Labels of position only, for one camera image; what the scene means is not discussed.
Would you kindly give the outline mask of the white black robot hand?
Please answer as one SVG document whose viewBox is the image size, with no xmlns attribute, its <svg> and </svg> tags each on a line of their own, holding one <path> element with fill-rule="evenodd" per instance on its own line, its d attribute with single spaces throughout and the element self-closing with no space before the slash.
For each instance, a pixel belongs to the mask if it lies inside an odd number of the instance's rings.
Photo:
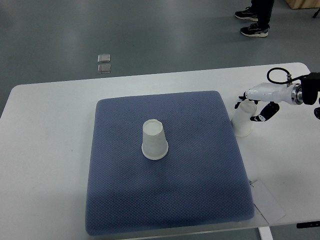
<svg viewBox="0 0 320 240">
<path fill-rule="evenodd" d="M 237 109 L 245 100 L 252 101 L 255 105 L 259 102 L 268 103 L 258 115 L 250 117 L 253 122 L 266 122 L 280 110 L 280 102 L 301 105 L 303 103 L 302 87 L 299 83 L 282 85 L 264 82 L 239 96 L 234 108 Z"/>
</svg>

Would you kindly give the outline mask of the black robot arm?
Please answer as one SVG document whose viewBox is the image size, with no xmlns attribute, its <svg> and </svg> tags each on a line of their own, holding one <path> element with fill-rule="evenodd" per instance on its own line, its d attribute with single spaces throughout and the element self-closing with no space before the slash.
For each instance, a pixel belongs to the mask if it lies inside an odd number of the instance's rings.
<svg viewBox="0 0 320 240">
<path fill-rule="evenodd" d="M 286 81 L 277 82 L 270 78 L 270 73 L 275 70 L 286 73 Z M 320 74 L 311 72 L 307 75 L 301 75 L 292 78 L 290 72 L 282 67 L 271 68 L 266 75 L 267 80 L 277 86 L 284 87 L 272 93 L 272 99 L 262 109 L 259 117 L 263 122 L 272 118 L 279 110 L 279 103 L 286 102 L 293 105 L 313 105 L 318 101 L 318 92 L 320 91 Z"/>
</svg>

